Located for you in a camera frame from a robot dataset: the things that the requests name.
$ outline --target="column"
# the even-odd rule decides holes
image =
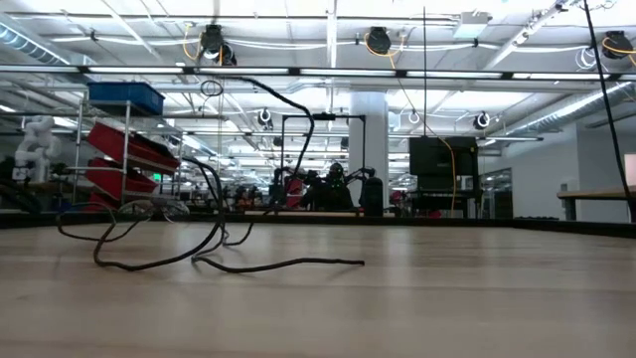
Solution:
[[[365,166],[376,169],[376,176],[385,186],[385,207],[389,205],[389,125],[385,91],[352,92],[349,104],[351,115],[367,117],[367,147]],[[349,172],[360,169],[363,159],[363,124],[356,118],[349,119]],[[349,186],[355,206],[359,206],[362,183]]]

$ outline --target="tangled cable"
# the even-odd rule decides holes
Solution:
[[[310,121],[310,129],[309,129],[309,133],[307,134],[307,138],[305,140],[305,144],[303,145],[302,151],[300,152],[300,155],[298,157],[298,161],[296,163],[296,167],[294,168],[293,173],[291,174],[292,177],[297,176],[298,174],[298,170],[300,168],[300,164],[302,161],[302,158],[304,156],[305,151],[307,150],[307,146],[309,145],[309,142],[311,140],[311,136],[313,134],[314,131],[314,118],[311,114],[311,112],[309,111],[309,109],[307,109],[307,107],[298,104],[286,97],[284,97],[283,95],[281,95],[280,93],[276,92],[274,89],[271,89],[270,87],[256,81],[253,79],[248,79],[248,78],[240,78],[240,77],[220,77],[221,80],[236,80],[236,81],[243,81],[243,82],[247,82],[250,84],[253,84],[255,86],[260,87],[263,90],[266,90],[267,92],[269,92],[270,94],[272,94],[273,96],[275,96],[276,98],[282,100],[283,102],[294,106],[300,110],[302,110],[307,117],[309,118]],[[164,265],[168,265],[168,264],[172,264],[178,261],[181,261],[183,259],[186,258],[191,258],[192,263],[196,263],[196,262],[203,262],[206,263],[216,269],[220,269],[222,271],[228,272],[228,273],[248,273],[248,272],[258,272],[258,271],[264,271],[264,270],[270,270],[270,269],[280,269],[280,268],[285,268],[288,266],[293,266],[293,265],[298,265],[298,264],[343,264],[343,265],[358,265],[358,266],[363,266],[365,264],[364,261],[351,261],[351,260],[341,260],[341,259],[318,259],[318,258],[300,258],[300,259],[294,259],[294,260],[289,260],[289,261],[285,261],[285,262],[281,262],[281,263],[276,263],[276,264],[272,264],[272,265],[264,265],[264,266],[257,266],[257,267],[248,267],[248,268],[230,268],[224,265],[221,265],[219,263],[216,263],[214,261],[212,261],[211,259],[207,258],[206,255],[212,253],[213,251],[215,251],[216,249],[218,249],[221,246],[224,247],[232,247],[232,246],[239,246],[241,244],[243,244],[247,238],[249,237],[249,235],[251,234],[251,229],[253,228],[254,222],[249,224],[249,227],[247,228],[247,232],[246,234],[238,241],[236,242],[229,242],[228,238],[230,237],[230,234],[228,232],[228,230],[226,229],[226,218],[225,218],[225,213],[223,210],[223,204],[221,202],[222,200],[222,187],[221,187],[221,178],[219,177],[219,174],[214,170],[214,168],[212,168],[211,166],[204,164],[200,161],[198,161],[195,158],[192,157],[184,157],[182,158],[184,161],[193,163],[195,165],[197,165],[199,167],[199,169],[201,169],[201,172],[203,173],[204,178],[206,179],[206,183],[208,184],[208,188],[212,194],[213,199],[215,200],[215,202],[217,203],[217,208],[219,208],[218,213],[217,213],[217,217],[216,217],[216,221],[214,226],[212,227],[212,229],[210,230],[210,232],[208,233],[208,235],[200,242],[198,243],[194,248],[192,248],[191,250],[186,251],[185,253],[180,254],[179,256],[173,257],[173,258],[169,258],[169,259],[164,259],[164,260],[160,260],[160,261],[156,261],[156,262],[152,262],[152,263],[148,263],[148,264],[143,264],[143,265],[128,265],[128,264],[124,264],[124,263],[120,263],[120,262],[116,262],[116,261],[104,261],[100,258],[99,254],[101,252],[101,249],[103,247],[103,245],[105,243],[112,243],[114,241],[117,241],[123,237],[125,237],[128,233],[130,233],[132,231],[132,229],[134,229],[141,221],[144,220],[149,220],[149,218],[156,212],[157,207],[155,206],[146,206],[146,207],[142,207],[141,208],[141,212],[138,213],[138,215],[140,215],[140,217],[137,217],[136,220],[133,222],[133,224],[130,225],[130,227],[128,227],[128,229],[121,235],[114,237],[114,238],[108,238],[110,233],[113,231],[113,229],[116,227],[117,222],[115,220],[115,216],[112,212],[112,210],[110,210],[108,207],[102,205],[102,204],[98,204],[98,203],[81,203],[81,204],[75,204],[72,206],[72,208],[78,208],[78,207],[86,207],[86,206],[100,206],[104,209],[106,209],[106,211],[109,214],[109,218],[110,218],[110,226],[108,227],[108,229],[106,229],[106,231],[101,235],[101,237],[99,238],[91,238],[91,237],[84,237],[84,236],[78,236],[78,235],[72,235],[67,233],[64,230],[64,226],[62,223],[62,217],[66,214],[66,212],[64,213],[60,213],[57,218],[56,218],[56,222],[58,225],[58,231],[60,232],[60,234],[68,236],[70,238],[74,238],[74,239],[79,239],[79,240],[85,240],[85,241],[92,241],[92,242],[97,242],[93,252],[92,252],[92,257],[94,262],[103,268],[108,268],[108,267],[115,267],[115,268],[119,268],[119,269],[124,269],[127,271],[137,271],[137,270],[143,270],[143,269],[152,269],[152,268],[157,268],[157,267],[161,267]],[[213,175],[213,179],[214,179],[214,184],[212,183],[212,181],[210,180],[210,178],[208,177],[208,174],[206,173],[206,170],[210,171]],[[166,205],[170,205],[170,203],[159,203],[158,208],[162,209],[163,206]],[[205,247],[212,241],[213,237],[217,234],[217,232],[221,230],[221,237],[220,239],[214,244],[212,245],[211,248],[209,249],[205,249]]]

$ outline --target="table surface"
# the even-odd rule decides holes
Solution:
[[[72,227],[99,235],[104,226]],[[143,223],[104,256],[182,253],[209,224]],[[246,225],[229,225],[235,239]],[[636,241],[514,229],[275,226],[217,261],[364,259],[235,275],[98,268],[53,228],[0,233],[2,357],[634,357]]]
[[[636,186],[630,186],[629,191],[636,195]],[[556,194],[560,199],[567,198],[625,198],[625,190],[623,188],[610,188],[610,189],[598,189],[598,190],[578,190],[559,192]]]

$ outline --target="storage rack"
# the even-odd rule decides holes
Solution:
[[[123,145],[123,156],[122,156],[122,161],[121,161],[121,165],[122,167],[119,168],[97,168],[97,167],[80,167],[80,148],[81,148],[81,126],[83,124],[83,117],[84,117],[84,109],[86,107],[91,107],[91,106],[95,106],[95,105],[100,105],[100,104],[108,104],[108,105],[119,105],[123,108],[125,108],[125,115],[123,117],[124,119],[124,130],[123,130],[123,136],[124,136],[124,145]],[[107,117],[109,118],[117,118],[116,115],[108,115]],[[130,100],[127,101],[122,101],[122,102],[117,102],[117,101],[109,101],[108,103],[103,103],[103,102],[99,102],[99,101],[88,101],[86,100],[86,96],[84,95],[84,99],[81,102],[81,106],[79,107],[79,113],[78,113],[78,132],[77,132],[77,136],[76,136],[76,159],[75,159],[75,166],[70,168],[71,170],[75,171],[75,176],[74,176],[74,188],[73,188],[73,196],[72,196],[72,202],[75,203],[76,199],[77,199],[77,187],[78,187],[78,181],[80,179],[80,174],[82,172],[86,172],[86,171],[117,171],[120,172],[121,175],[121,204],[123,205],[126,201],[126,198],[131,199],[131,198],[149,198],[149,197],[163,197],[163,198],[173,198],[174,195],[179,195],[179,192],[181,191],[181,165],[179,165],[176,170],[175,168],[171,168],[165,165],[161,165],[149,160],[146,160],[144,158],[138,157],[138,156],[134,156],[128,153],[128,145],[129,145],[129,137],[130,137],[130,126],[131,126],[131,119],[133,117],[142,117],[142,118],[150,118],[152,117],[153,119],[157,119],[157,118],[161,118],[160,116],[157,115],[152,115],[152,114],[148,114],[147,112],[145,112],[145,110],[143,110],[142,108],[136,106],[134,103],[132,103]],[[177,130],[174,127],[170,127],[167,124],[164,124],[165,127],[167,127],[168,129],[165,130],[161,130],[161,133],[174,133],[176,135],[178,135],[179,138],[179,147],[178,147],[178,156],[177,159],[179,160],[179,162],[181,162],[181,155],[182,155],[182,147],[183,147],[183,132],[180,130]],[[161,187],[160,187],[160,194],[152,194],[152,193],[142,193],[142,192],[135,192],[135,191],[130,191],[130,190],[126,190],[126,177],[128,175],[128,162],[129,161],[134,161],[137,163],[143,163],[144,164],[144,168],[147,170],[152,170],[157,169],[157,171],[161,171]],[[165,172],[171,172],[173,174],[173,180],[172,180],[172,187],[173,190],[171,191],[171,195],[162,195],[161,192],[163,191],[163,176],[165,175]],[[174,191],[174,178],[175,178],[175,172],[176,172],[176,177],[178,178],[177,180],[177,190],[176,193]],[[97,185],[94,185],[95,188],[97,188],[100,192],[102,193],[106,193],[106,191],[104,191],[102,188],[100,188]]]

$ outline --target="ceiling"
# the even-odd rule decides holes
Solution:
[[[425,27],[422,26],[422,2],[415,0],[4,0],[2,11],[26,32],[43,39],[47,46],[65,54],[86,55],[99,65],[193,65],[193,61],[184,54],[182,41],[186,38],[186,31],[189,32],[187,38],[196,42],[205,25],[213,16],[217,16],[218,23],[224,28],[225,38],[233,41],[231,46],[241,67],[390,69],[391,63],[387,58],[372,55],[364,43],[356,45],[356,39],[364,37],[370,26],[385,26],[394,45],[398,46],[400,35],[403,36],[403,51],[395,56],[398,69],[422,69],[426,61],[427,67],[432,70],[589,71],[582,70],[576,63],[581,56],[580,47],[589,44],[585,14],[575,0],[559,2],[571,3],[572,6],[568,7],[568,11],[549,19],[517,51],[505,56],[491,69],[484,67],[499,48],[514,39],[534,16],[553,7],[555,0],[427,2]],[[599,36],[605,31],[622,30],[628,39],[636,38],[636,20],[631,1],[591,0],[590,5],[593,8],[606,5],[607,8],[599,7],[592,12]],[[335,20],[327,19],[329,11],[334,14]],[[488,13],[491,16],[488,26],[479,35],[482,45],[478,48],[470,46],[472,40],[453,38],[453,28],[462,12]],[[125,25],[118,17],[123,18]],[[194,27],[188,29],[190,21]],[[90,38],[91,33],[94,34],[93,40]],[[422,47],[424,37],[427,52]],[[186,49],[195,53],[195,45],[187,44]],[[5,45],[0,45],[0,62],[38,63]],[[612,72],[632,71],[627,59],[602,62]],[[0,78],[0,103],[12,105],[16,110],[27,109],[33,103],[51,110],[61,106],[48,97],[16,88],[16,79],[72,102],[79,103],[82,96],[81,86],[60,78],[30,74],[4,76]],[[206,100],[198,90],[199,81],[205,79],[194,76],[102,76],[102,80],[142,81],[161,88],[166,95],[164,106],[168,113],[192,113],[194,110],[194,115],[198,116],[204,108],[206,114],[221,114],[227,119],[177,120],[175,125],[184,130],[262,131],[257,117],[267,107],[272,113],[274,131],[279,131],[282,114],[297,113],[297,110],[268,93],[243,84],[226,84],[223,99],[213,97]],[[260,80],[312,111],[330,109],[330,79]],[[598,86],[587,83],[431,81],[428,90],[424,91],[421,82],[402,82],[417,110],[429,113],[428,124],[433,130],[441,134],[475,136],[483,135],[483,132],[472,127],[472,118],[482,110],[502,123],[514,125],[533,111],[569,94],[596,90]],[[393,126],[391,134],[423,131],[421,123],[413,124],[408,120],[411,109],[395,79],[336,79],[333,89],[333,111],[344,113],[348,112],[349,94],[352,91],[385,90],[390,111],[399,115],[399,125]],[[303,120],[287,123],[289,131],[306,131],[307,128],[308,124]],[[344,120],[338,120],[329,126],[319,123],[316,131],[342,134],[348,131],[348,126]],[[255,176],[267,178],[271,175],[273,166],[261,155],[262,152],[275,149],[271,138],[254,137],[252,143],[241,136],[200,135],[199,139],[222,155],[237,156],[238,153],[244,156],[234,161],[245,170],[254,169]],[[300,149],[300,139],[291,141],[289,138],[285,146],[291,150]],[[339,151],[340,140],[339,136],[315,138],[309,150]],[[255,151],[254,143],[261,153]],[[390,138],[390,151],[407,152],[405,141]],[[311,165],[322,168],[334,158],[338,157],[323,155],[318,158],[322,160],[314,160]],[[404,167],[403,162],[399,161],[391,163],[390,168],[392,177],[407,171],[407,166]]]

